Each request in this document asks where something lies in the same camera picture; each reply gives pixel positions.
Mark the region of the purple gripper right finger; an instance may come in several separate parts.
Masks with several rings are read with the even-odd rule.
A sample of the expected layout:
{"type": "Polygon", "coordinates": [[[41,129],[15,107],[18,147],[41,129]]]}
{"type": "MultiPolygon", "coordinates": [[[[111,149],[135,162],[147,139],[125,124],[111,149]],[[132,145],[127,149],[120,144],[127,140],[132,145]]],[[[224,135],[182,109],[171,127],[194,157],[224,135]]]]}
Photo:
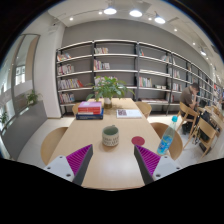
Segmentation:
{"type": "Polygon", "coordinates": [[[134,155],[144,184],[147,185],[152,183],[153,173],[160,161],[160,156],[139,145],[134,146],[134,155]]]}

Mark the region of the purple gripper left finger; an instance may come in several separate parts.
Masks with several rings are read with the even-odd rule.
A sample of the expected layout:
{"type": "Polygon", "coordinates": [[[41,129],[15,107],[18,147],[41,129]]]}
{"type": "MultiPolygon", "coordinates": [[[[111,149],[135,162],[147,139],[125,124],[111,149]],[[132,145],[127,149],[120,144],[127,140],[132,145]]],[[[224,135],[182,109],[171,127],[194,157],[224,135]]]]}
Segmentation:
{"type": "Polygon", "coordinates": [[[68,164],[74,173],[73,182],[76,185],[82,185],[92,155],[93,145],[90,144],[66,157],[68,164]]]}

